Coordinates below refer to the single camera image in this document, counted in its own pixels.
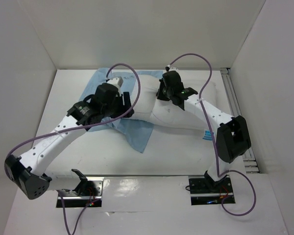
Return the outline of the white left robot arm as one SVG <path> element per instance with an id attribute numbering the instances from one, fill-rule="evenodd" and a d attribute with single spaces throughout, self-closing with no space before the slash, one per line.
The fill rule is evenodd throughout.
<path id="1" fill-rule="evenodd" d="M 48 166 L 93 124 L 100 123 L 104 118 L 133 115 L 130 94 L 121 92 L 122 84 L 121 77 L 102 83 L 94 94 L 75 103 L 54 131 L 29 151 L 20 156 L 9 154 L 4 162 L 6 175 L 28 199 L 36 199 L 48 190 L 52 180 L 45 173 Z"/>

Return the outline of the green and blue pillowcase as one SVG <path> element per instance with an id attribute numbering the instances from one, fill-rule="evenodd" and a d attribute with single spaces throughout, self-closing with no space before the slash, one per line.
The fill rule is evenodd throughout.
<path id="1" fill-rule="evenodd" d="M 86 85 L 79 99 L 80 101 L 84 100 L 87 96 L 94 94 L 97 87 L 106 82 L 106 74 L 108 70 L 108 68 L 100 68 L 96 70 L 96 72 L 93 74 L 88 84 Z M 155 82 L 156 89 L 158 89 L 159 79 L 162 78 L 162 71 L 140 70 L 136 73 L 138 74 L 141 83 L 139 101 L 146 101 L 147 99 L 143 97 L 143 94 L 145 94 L 146 92 L 144 92 L 143 89 L 147 87 L 148 81 Z M 123 80 L 121 93 L 128 92 L 129 95 L 131 95 L 130 102 L 128 104 L 124 104 L 123 101 L 121 102 L 121 111 L 113 116 L 113 118 L 116 118 L 126 112 L 129 107 L 134 103 L 137 97 L 137 79 L 134 73 L 125 71 L 113 72 L 109 75 L 109 77 L 121 77 Z M 134 119 L 135 115 L 143 113 L 142 111 L 139 111 L 140 108 L 143 108 L 143 105 L 137 103 L 133 110 L 131 110 L 131 112 L 129 113 L 132 116 L 126 116 L 108 124 L 92 127 L 89 131 L 97 132 L 101 130 L 106 130 L 108 128 L 115 129 L 125 135 L 128 144 L 134 150 L 143 153 L 153 131 L 154 124 L 152 124 L 149 120 L 145 121 L 142 118 Z"/>

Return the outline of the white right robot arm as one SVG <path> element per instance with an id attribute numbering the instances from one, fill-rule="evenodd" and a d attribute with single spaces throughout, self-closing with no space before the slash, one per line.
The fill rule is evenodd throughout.
<path id="1" fill-rule="evenodd" d="M 175 70 L 164 73 L 159 81 L 157 99 L 171 101 L 183 111 L 207 122 L 215 160 L 204 173 L 204 186 L 209 192 L 216 191 L 226 178 L 226 174 L 230 172 L 233 161 L 251 148 L 245 118 L 224 113 L 203 99 L 203 90 L 210 80 L 204 83 L 199 92 L 191 87 L 185 88 L 179 73 Z"/>

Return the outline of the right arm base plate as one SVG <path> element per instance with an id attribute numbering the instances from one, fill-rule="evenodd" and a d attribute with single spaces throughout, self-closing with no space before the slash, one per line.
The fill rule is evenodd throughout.
<path id="1" fill-rule="evenodd" d="M 235 204 L 235 197 L 230 177 L 215 188 L 207 186 L 204 176 L 189 176 L 189 184 L 185 187 L 190 193 L 191 205 Z"/>

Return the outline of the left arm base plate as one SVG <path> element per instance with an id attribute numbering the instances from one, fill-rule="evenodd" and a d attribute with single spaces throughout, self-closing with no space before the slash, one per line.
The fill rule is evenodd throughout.
<path id="1" fill-rule="evenodd" d="M 82 191 L 60 190 L 65 208 L 83 208 L 89 204 L 90 208 L 102 206 L 103 178 L 88 177 L 88 183 Z"/>

